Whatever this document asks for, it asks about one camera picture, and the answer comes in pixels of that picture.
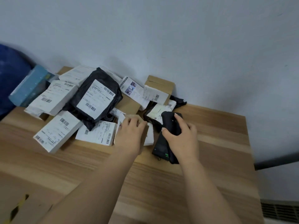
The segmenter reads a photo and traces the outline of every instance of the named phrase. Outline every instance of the wooden tabletop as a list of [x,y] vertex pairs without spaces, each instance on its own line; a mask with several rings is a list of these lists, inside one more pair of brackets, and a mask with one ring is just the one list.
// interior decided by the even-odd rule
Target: wooden tabletop
[[[48,154],[32,137],[51,118],[44,122],[23,110],[16,107],[0,122],[0,191],[13,188],[41,204],[55,204],[114,147],[73,135]],[[193,105],[176,112],[196,125],[200,161],[242,222],[264,223],[245,117]],[[181,168],[158,161],[152,149],[144,147],[130,169],[110,223],[189,223]]]

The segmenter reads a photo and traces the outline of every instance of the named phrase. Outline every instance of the right hand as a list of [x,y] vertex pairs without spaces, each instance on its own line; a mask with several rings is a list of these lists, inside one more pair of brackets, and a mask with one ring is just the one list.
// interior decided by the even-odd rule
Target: right hand
[[197,140],[196,126],[190,123],[186,123],[177,114],[174,117],[178,121],[182,133],[178,136],[171,134],[166,128],[162,128],[162,134],[167,140],[170,149],[177,157],[179,163],[185,164],[199,160],[199,149]]

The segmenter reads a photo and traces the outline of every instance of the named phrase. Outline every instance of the white wall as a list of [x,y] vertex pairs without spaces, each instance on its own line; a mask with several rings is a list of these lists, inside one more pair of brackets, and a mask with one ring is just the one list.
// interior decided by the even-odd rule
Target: white wall
[[298,150],[299,0],[0,0],[0,41],[245,115],[256,162]]
[[299,201],[299,162],[256,171],[261,199]]

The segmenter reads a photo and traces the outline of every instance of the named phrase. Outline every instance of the barcode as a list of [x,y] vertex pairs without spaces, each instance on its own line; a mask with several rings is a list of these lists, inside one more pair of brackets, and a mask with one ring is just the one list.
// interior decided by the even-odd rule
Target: barcode
[[42,101],[46,101],[46,102],[50,103],[52,100],[43,97],[43,98],[42,98]]
[[158,99],[159,99],[159,95],[157,94],[154,100],[157,101]]
[[41,139],[40,136],[36,135],[35,138],[38,139],[40,143],[42,143],[42,144],[44,143],[44,140]]
[[70,87],[73,87],[73,86],[74,86],[74,85],[69,84],[69,83],[65,83],[65,85],[70,86]]
[[61,118],[61,119],[60,119],[60,122],[62,122],[62,123],[65,124],[66,126],[69,125],[69,122],[66,121],[64,118]]
[[93,110],[93,111],[95,111],[95,107],[94,106],[92,106],[90,103],[86,103],[85,104],[87,107],[89,107],[91,110]]
[[104,87],[104,90],[106,90],[110,95],[114,95],[114,93],[112,91],[110,91],[107,87]]
[[108,134],[108,138],[107,138],[106,144],[109,144],[110,138],[111,138],[111,133]]

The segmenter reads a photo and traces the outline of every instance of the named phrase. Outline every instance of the vent grille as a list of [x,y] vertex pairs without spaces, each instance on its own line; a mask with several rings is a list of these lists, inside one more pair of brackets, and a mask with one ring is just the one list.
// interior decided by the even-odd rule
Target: vent grille
[[265,218],[299,223],[299,206],[261,203]]

